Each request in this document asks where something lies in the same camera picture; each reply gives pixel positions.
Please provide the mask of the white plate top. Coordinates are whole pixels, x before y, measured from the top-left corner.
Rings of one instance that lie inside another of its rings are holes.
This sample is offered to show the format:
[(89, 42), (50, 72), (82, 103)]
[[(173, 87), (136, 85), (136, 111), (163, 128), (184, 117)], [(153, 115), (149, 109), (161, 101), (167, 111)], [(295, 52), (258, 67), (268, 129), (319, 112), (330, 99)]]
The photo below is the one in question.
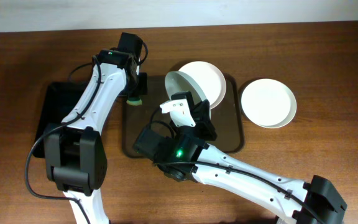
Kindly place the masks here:
[(211, 109), (222, 102), (226, 94), (226, 80), (215, 65), (204, 61), (194, 61), (185, 64), (179, 71), (189, 75), (199, 84), (210, 102)]

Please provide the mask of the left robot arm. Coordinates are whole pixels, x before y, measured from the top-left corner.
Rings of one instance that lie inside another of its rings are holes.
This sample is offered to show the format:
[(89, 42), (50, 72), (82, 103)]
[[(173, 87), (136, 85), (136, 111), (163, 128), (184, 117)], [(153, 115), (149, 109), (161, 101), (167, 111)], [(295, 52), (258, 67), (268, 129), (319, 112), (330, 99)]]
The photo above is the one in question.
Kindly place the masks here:
[(93, 56), (92, 75), (73, 109), (60, 124), (49, 124), (43, 140), (48, 180), (70, 202), (77, 223), (109, 223), (101, 196), (108, 162), (101, 133), (118, 97), (141, 104), (147, 75), (139, 69), (145, 42), (123, 32), (118, 46)]

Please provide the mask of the pale blue plate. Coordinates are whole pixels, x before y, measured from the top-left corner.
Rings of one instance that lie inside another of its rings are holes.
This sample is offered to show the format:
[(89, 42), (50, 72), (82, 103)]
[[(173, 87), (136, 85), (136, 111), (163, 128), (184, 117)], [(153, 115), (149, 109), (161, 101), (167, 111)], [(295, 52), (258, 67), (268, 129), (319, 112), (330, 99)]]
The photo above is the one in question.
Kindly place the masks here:
[(186, 91), (191, 92), (195, 104), (207, 99), (199, 84), (189, 75), (180, 71), (167, 73), (165, 76), (165, 89), (170, 100), (172, 100), (172, 95)]

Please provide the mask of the green yellow sponge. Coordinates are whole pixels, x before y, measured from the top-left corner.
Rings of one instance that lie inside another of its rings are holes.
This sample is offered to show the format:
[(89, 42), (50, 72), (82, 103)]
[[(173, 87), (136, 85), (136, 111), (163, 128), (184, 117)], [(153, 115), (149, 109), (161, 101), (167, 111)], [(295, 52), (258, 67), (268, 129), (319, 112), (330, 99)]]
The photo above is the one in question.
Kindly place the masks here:
[(126, 103), (131, 106), (140, 106), (142, 104), (142, 100), (140, 97), (128, 97)]

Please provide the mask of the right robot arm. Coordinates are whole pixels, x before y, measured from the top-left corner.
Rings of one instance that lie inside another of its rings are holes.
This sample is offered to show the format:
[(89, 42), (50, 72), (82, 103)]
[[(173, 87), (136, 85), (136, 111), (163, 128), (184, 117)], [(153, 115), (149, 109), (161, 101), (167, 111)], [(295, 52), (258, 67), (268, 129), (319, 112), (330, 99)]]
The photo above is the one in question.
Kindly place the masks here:
[(334, 185), (314, 175), (311, 182), (282, 177), (228, 156), (209, 144), (217, 134), (209, 101), (194, 102), (190, 91), (179, 92), (160, 105), (171, 116), (170, 136), (143, 128), (133, 148), (167, 177), (212, 185), (274, 213), (285, 223), (342, 223), (347, 204)]

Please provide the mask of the white plate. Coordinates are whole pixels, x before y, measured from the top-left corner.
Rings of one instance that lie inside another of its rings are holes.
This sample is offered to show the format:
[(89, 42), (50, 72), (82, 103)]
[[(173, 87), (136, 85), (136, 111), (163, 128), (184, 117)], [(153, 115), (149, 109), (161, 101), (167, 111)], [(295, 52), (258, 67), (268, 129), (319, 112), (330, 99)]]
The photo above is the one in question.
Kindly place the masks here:
[(179, 71), (189, 75), (199, 84), (210, 102), (211, 109), (222, 102), (226, 94), (226, 80), (215, 65), (204, 61), (194, 61), (185, 64)]
[(241, 108), (254, 124), (269, 129), (289, 124), (296, 115), (294, 93), (280, 81), (261, 78), (250, 82), (241, 93)]

